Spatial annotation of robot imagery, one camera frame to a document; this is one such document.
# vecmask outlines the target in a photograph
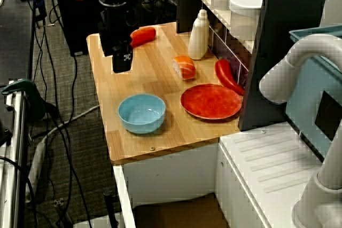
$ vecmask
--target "white jar lid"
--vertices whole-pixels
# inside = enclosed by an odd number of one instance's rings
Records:
[[[259,15],[263,0],[229,0],[229,9],[243,16]]]

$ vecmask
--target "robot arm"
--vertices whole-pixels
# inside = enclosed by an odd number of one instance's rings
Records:
[[[99,0],[103,6],[99,34],[105,56],[112,56],[115,73],[130,70],[133,49],[130,34],[139,28],[140,0]]]

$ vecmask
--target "red pepper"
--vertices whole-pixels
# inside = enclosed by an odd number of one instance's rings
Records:
[[[234,80],[233,76],[230,72],[230,65],[229,62],[225,59],[218,60],[215,63],[215,72],[216,75],[221,82],[221,84],[229,88],[235,92],[237,92],[239,95],[243,96],[245,93],[245,90],[243,90]]]
[[[145,44],[148,41],[154,40],[156,36],[156,30],[153,27],[144,27],[141,29],[137,29],[130,34],[132,38],[131,46],[136,48],[142,44]]]

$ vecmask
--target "black pole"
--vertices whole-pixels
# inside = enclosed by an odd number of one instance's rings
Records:
[[[106,208],[109,216],[109,221],[111,222],[111,227],[118,227],[119,223],[116,221],[115,218],[115,210],[113,207],[113,200],[112,200],[112,191],[111,190],[105,190],[103,192],[103,197],[105,198],[106,202]]]

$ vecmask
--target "shelf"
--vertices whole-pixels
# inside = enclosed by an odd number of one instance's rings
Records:
[[[211,7],[211,0],[201,0],[213,14],[222,22],[222,24],[230,30],[230,10],[217,10]],[[239,40],[249,53],[253,52],[254,41]]]

